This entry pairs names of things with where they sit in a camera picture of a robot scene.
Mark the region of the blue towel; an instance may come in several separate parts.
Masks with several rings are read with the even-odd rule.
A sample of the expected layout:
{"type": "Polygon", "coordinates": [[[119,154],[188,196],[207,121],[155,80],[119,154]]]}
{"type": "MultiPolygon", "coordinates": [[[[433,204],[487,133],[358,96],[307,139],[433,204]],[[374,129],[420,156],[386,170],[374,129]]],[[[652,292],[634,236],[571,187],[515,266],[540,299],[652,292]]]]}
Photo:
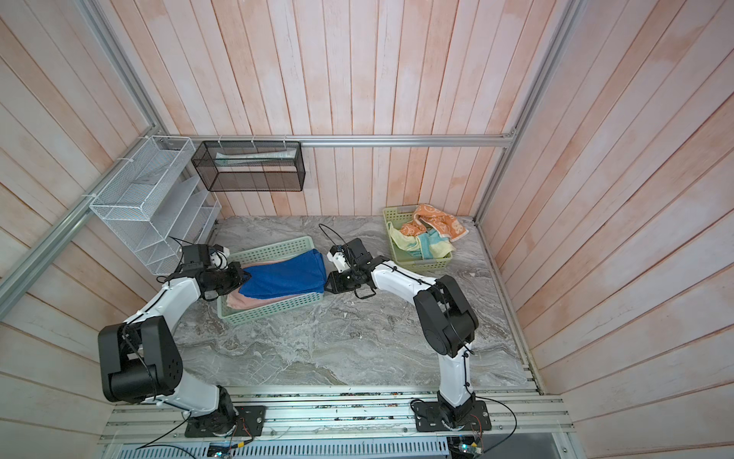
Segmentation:
{"type": "Polygon", "coordinates": [[[272,299],[283,296],[323,294],[327,273],[317,250],[277,263],[245,268],[250,275],[238,293],[247,298],[272,299]]]}

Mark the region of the light green yellow towel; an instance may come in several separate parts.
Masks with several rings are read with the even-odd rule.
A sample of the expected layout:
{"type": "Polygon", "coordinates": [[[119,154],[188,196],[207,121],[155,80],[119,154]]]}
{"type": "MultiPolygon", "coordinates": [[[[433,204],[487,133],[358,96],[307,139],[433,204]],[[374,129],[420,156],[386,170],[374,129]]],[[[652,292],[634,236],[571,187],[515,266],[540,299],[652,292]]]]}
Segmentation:
{"type": "Polygon", "coordinates": [[[435,229],[420,228],[414,223],[406,223],[398,229],[389,222],[387,231],[392,243],[398,249],[414,257],[439,259],[455,251],[449,239],[441,236],[435,229]]]}

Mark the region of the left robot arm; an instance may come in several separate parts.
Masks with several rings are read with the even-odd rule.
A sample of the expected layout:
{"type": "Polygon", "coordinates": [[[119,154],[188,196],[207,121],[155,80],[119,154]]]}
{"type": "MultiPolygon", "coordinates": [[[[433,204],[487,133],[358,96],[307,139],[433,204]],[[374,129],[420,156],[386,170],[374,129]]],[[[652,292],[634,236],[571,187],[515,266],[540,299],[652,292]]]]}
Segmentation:
{"type": "Polygon", "coordinates": [[[207,384],[184,369],[173,334],[187,309],[238,290],[250,280],[221,245],[189,244],[162,288],[145,307],[99,336],[101,388],[110,402],[169,405],[187,413],[194,431],[227,436],[237,409],[223,386],[207,384]]]}

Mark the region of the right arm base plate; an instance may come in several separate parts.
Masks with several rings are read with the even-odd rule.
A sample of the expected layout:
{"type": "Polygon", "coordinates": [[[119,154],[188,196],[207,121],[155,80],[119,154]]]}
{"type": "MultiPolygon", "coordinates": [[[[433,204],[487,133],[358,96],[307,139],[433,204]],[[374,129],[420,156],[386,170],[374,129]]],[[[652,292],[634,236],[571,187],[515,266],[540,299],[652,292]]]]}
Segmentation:
{"type": "Polygon", "coordinates": [[[444,402],[422,399],[413,399],[409,405],[418,432],[492,430],[487,405],[482,401],[468,400],[458,409],[444,402]]]}

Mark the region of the pink towel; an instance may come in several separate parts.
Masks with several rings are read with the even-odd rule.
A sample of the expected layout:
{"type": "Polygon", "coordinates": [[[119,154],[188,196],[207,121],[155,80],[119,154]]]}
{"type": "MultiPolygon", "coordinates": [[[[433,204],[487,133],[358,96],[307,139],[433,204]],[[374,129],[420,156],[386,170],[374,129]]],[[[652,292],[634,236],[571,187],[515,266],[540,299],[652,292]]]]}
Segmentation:
{"type": "Polygon", "coordinates": [[[274,286],[270,270],[263,270],[269,265],[273,262],[243,267],[245,282],[227,295],[229,308],[247,311],[294,298],[294,295],[284,295],[281,287],[274,286]]]}

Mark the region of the yellow-green plastic basket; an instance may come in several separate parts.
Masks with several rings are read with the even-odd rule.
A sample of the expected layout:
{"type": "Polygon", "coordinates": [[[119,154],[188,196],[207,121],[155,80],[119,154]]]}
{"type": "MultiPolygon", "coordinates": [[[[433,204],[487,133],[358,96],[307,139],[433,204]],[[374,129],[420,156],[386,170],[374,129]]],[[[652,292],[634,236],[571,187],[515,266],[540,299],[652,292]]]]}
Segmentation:
{"type": "MultiPolygon", "coordinates": [[[[416,206],[402,206],[384,208],[382,211],[385,227],[392,225],[398,230],[405,223],[413,220],[413,212],[416,206]]],[[[415,273],[437,272],[445,269],[453,260],[451,252],[443,258],[422,259],[421,255],[413,256],[410,252],[400,249],[389,237],[390,254],[393,261],[401,267],[415,273]]]]}

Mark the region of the orange patterned towel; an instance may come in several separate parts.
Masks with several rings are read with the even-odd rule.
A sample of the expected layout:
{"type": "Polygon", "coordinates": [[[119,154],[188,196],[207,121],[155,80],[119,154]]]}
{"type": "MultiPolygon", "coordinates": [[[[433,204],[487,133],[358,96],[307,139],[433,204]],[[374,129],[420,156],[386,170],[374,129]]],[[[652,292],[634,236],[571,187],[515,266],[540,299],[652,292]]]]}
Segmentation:
{"type": "Polygon", "coordinates": [[[468,235],[468,229],[456,216],[428,204],[418,205],[411,220],[399,231],[405,236],[418,236],[429,230],[437,231],[440,237],[447,238],[450,242],[468,235]]]}

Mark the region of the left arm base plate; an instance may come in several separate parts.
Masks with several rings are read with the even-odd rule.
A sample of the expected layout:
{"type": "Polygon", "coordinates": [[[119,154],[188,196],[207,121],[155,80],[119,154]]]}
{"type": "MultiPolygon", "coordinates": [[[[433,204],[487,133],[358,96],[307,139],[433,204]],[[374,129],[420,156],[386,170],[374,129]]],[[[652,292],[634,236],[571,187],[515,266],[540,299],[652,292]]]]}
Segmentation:
{"type": "Polygon", "coordinates": [[[185,438],[258,437],[264,428],[266,411],[265,405],[235,405],[227,412],[194,417],[187,422],[185,438]]]}

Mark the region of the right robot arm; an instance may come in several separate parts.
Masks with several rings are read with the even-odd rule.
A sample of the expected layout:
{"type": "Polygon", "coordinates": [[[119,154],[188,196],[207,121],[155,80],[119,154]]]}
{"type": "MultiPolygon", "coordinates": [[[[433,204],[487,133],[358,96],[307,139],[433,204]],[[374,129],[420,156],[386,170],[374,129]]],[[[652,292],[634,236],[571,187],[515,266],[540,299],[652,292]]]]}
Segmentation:
{"type": "Polygon", "coordinates": [[[367,286],[371,294],[391,293],[411,303],[422,334],[437,353],[440,387],[435,402],[410,402],[419,432],[489,430],[486,403],[470,382],[469,359],[479,321],[457,281],[450,275],[424,277],[403,269],[384,256],[374,257],[358,238],[332,246],[328,260],[336,266],[325,290],[353,293],[367,286]]]}

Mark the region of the mint green plastic basket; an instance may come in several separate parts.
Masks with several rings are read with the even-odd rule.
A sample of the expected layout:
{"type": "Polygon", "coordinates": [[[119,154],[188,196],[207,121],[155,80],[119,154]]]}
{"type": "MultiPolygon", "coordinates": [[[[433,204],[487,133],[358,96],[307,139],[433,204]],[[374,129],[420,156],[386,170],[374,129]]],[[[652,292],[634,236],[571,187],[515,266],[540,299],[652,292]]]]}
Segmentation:
{"type": "MultiPolygon", "coordinates": [[[[314,249],[313,238],[304,235],[254,249],[233,252],[229,255],[229,261],[239,262],[246,268],[252,265],[285,261],[300,256],[300,254],[305,254],[305,252],[311,252],[314,249]]],[[[217,315],[222,321],[236,326],[311,305],[322,299],[322,293],[308,293],[300,296],[254,300],[248,303],[253,304],[253,307],[233,309],[229,306],[229,298],[220,296],[217,300],[217,315]]]]}

